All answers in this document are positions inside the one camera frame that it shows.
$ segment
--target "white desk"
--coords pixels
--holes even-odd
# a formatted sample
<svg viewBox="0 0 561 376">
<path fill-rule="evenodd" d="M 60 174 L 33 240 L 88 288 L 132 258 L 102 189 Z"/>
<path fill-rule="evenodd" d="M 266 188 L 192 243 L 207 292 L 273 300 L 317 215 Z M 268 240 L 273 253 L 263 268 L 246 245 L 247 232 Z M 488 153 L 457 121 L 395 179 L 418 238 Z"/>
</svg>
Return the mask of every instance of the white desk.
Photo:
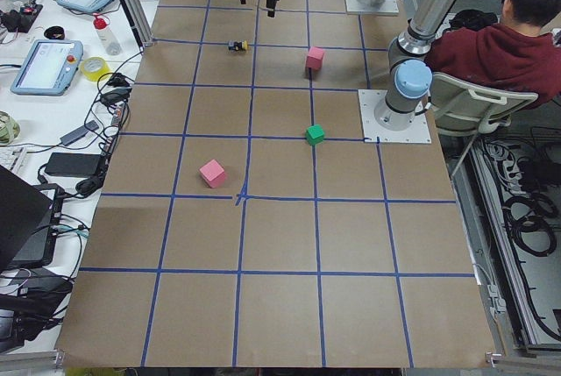
<svg viewBox="0 0 561 376">
<path fill-rule="evenodd" d="M 148 23 L 151 24 L 158 8 L 159 0 L 141 0 Z M 48 27 L 59 25 L 64 28 L 66 39 L 80 40 L 84 45 L 84 59 L 90 56 L 101 56 L 106 60 L 123 61 L 138 52 L 138 45 L 132 35 L 131 27 L 123 9 L 106 15 L 110 20 L 110 28 L 117 36 L 123 51 L 115 56 L 108 55 L 100 44 L 99 37 L 92 24 L 91 15 L 75 15 L 59 6 L 54 0 L 38 0 L 43 4 L 43 11 L 38 15 L 32 29 L 27 34 L 19 34 L 13 43 L 1 46 L 0 56 L 24 58 L 36 39 L 44 39 L 43 33 Z M 119 6 L 119 1 L 111 3 L 105 11 L 113 11 Z M 13 34 L 6 38 L 10 41 Z"/>
<path fill-rule="evenodd" d="M 142 0 L 146 17 L 149 24 L 152 23 L 159 0 Z M 46 28 L 53 25 L 64 27 L 67 39 L 80 40 L 84 46 L 83 59 L 92 56 L 101 56 L 108 61 L 111 71 L 115 71 L 121 62 L 138 53 L 138 45 L 132 35 L 123 9 L 107 15 L 110 19 L 111 30 L 116 34 L 123 52 L 116 56 L 109 56 L 100 43 L 96 35 L 93 18 L 90 15 L 77 16 L 70 11 L 60 7 L 54 0 L 38 0 L 43 4 L 43 11 L 39 14 L 29 33 L 20 33 L 17 38 L 9 45 L 0 46 L 0 63 L 21 64 L 28 54 L 32 43 L 36 39 L 43 39 L 43 32 Z M 107 7 L 107 11 L 112 11 L 118 7 L 118 2 Z M 10 41 L 14 37 L 11 33 L 5 41 Z M 120 72 L 134 78 L 138 72 L 141 56 L 134 58 L 125 64 Z M 21 132 L 13 145 L 17 144 L 37 144 L 37 145 L 57 145 L 60 136 L 81 126 L 89 110 L 90 105 L 96 98 L 96 83 L 88 81 L 79 71 L 76 73 L 70 87 L 62 96 L 21 96 L 10 92 L 10 85 L 15 79 L 18 70 L 15 68 L 0 69 L 0 110 L 8 112 L 21 126 Z M 105 124 L 109 124 L 111 115 L 101 104 L 98 104 L 94 112 L 102 119 Z M 90 133 L 86 138 L 77 141 L 73 145 L 85 147 L 96 136 Z M 84 148 L 81 153 L 99 153 L 98 141 L 89 147 Z M 28 147 L 29 152 L 39 151 L 41 148 Z M 37 170 L 47 162 L 53 152 L 65 152 L 66 150 L 55 148 L 44 153 L 28 153 L 25 163 L 19 171 L 19 176 L 30 184 L 38 184 Z M 69 193 L 75 192 L 75 184 L 81 179 L 75 178 L 49 178 L 50 182 L 57 183 Z M 67 200 L 64 203 L 63 212 L 69 216 L 82 220 L 90 225 L 99 200 L 100 191 L 97 191 L 85 200 Z M 71 220 L 66 218 L 62 223 L 73 225 Z M 53 273 L 69 275 L 75 269 L 76 262 L 81 255 L 80 243 L 74 233 L 67 237 L 57 240 L 53 262 L 47 267 Z M 69 296 L 60 305 L 66 306 Z M 26 342 L 24 347 L 18 348 L 14 353 L 51 351 L 54 348 L 56 339 L 60 333 L 60 325 L 51 330 L 43 331 L 32 342 Z"/>
</svg>

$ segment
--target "white chair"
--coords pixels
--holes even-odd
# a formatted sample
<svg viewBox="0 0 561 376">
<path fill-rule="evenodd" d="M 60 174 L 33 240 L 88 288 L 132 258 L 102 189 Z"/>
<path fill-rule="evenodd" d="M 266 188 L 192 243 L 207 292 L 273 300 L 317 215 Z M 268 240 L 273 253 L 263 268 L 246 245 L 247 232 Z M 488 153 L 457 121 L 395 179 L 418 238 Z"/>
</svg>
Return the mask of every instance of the white chair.
<svg viewBox="0 0 561 376">
<path fill-rule="evenodd" d="M 432 77 L 430 98 L 438 133 L 452 137 L 472 136 L 452 170 L 451 178 L 481 133 L 509 126 L 511 113 L 537 99 L 536 93 L 490 89 L 442 72 L 435 72 Z"/>
</svg>

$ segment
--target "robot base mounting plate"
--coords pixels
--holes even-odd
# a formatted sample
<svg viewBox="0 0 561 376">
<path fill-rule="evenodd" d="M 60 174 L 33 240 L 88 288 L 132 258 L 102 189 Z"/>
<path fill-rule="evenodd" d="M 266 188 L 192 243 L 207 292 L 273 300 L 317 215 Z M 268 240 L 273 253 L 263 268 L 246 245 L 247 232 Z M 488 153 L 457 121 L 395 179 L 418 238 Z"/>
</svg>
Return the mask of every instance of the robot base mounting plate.
<svg viewBox="0 0 561 376">
<path fill-rule="evenodd" d="M 344 0 L 347 14 L 376 14 L 385 16 L 397 16 L 400 13 L 396 0 L 384 0 L 380 5 L 370 6 L 361 4 L 357 0 Z"/>
<path fill-rule="evenodd" d="M 365 142 L 430 144 L 429 126 L 424 115 L 415 116 L 409 128 L 403 131 L 392 131 L 378 123 L 374 117 L 374 109 L 386 93 L 384 89 L 359 90 L 360 116 Z"/>
</svg>

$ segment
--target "person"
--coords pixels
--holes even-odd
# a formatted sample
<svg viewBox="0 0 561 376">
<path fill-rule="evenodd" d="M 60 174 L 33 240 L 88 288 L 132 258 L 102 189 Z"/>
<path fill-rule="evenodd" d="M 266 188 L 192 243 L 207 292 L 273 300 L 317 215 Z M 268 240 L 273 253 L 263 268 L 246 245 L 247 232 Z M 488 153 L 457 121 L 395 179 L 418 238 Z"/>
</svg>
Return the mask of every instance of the person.
<svg viewBox="0 0 561 376">
<path fill-rule="evenodd" d="M 561 48 L 542 28 L 561 0 L 503 0 L 501 20 L 478 31 L 461 28 L 435 40 L 425 57 L 433 72 L 495 89 L 535 92 L 533 109 L 561 91 Z"/>
</svg>

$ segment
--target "tape roll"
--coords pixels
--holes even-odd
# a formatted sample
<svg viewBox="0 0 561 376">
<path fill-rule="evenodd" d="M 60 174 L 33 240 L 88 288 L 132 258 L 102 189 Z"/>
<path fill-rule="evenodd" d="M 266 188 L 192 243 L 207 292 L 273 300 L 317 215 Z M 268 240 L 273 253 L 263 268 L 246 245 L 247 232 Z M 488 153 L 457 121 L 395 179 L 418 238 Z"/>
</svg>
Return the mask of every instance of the tape roll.
<svg viewBox="0 0 561 376">
<path fill-rule="evenodd" d="M 89 81 L 97 82 L 106 74 L 104 78 L 109 78 L 111 70 L 104 58 L 87 58 L 80 64 L 80 70 Z"/>
<path fill-rule="evenodd" d="M 0 146 L 8 145 L 19 135 L 19 124 L 8 113 L 0 111 Z"/>
</svg>

